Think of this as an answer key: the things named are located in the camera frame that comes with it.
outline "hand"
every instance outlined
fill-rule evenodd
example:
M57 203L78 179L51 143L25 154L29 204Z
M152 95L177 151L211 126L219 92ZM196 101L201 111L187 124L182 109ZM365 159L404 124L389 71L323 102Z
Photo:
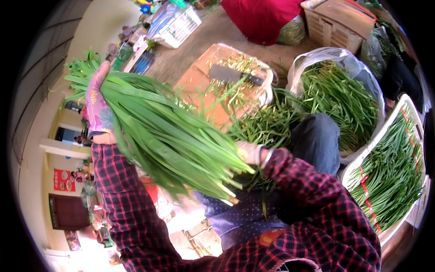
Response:
M110 69L110 62L103 62L90 80L86 93L87 114L89 118L89 138L102 132L113 135L113 113L100 92L100 87Z
M249 165L265 167L265 161L268 156L269 150L262 148L262 144L252 144L244 141L238 141L237 145L241 151L241 157Z

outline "bracelet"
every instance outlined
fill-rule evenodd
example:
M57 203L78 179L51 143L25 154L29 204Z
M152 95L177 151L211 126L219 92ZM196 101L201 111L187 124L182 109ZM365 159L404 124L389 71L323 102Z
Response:
M268 155L266 156L266 159L264 160L263 164L260 167L261 169L264 169L266 167L274 151L275 151L274 149L269 149Z

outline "blue jeans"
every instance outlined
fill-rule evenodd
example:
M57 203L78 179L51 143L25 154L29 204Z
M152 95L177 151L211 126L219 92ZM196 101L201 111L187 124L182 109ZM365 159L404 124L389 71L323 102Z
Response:
M336 175L340 167L338 137L340 129L326 114L316 113L305 118L291 132L292 154L313 165L317 172ZM235 192L239 203L233 207L222 201L195 192L205 209L205 216L222 239L222 249L249 241L266 230L285 228L296 220L305 220L295 213L281 191L267 197L267 220L264 218L261 189Z

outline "knee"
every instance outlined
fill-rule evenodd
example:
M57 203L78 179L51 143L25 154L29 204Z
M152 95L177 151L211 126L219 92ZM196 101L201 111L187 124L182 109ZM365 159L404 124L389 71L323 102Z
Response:
M327 114L324 113L312 113L308 117L312 125L320 131L337 131L340 132L337 123L332 120Z

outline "red poster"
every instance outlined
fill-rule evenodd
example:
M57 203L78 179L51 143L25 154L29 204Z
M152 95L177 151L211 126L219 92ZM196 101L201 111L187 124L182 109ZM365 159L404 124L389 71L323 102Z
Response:
M76 183L71 177L71 172L66 170L54 169L54 190L56 191L76 191Z

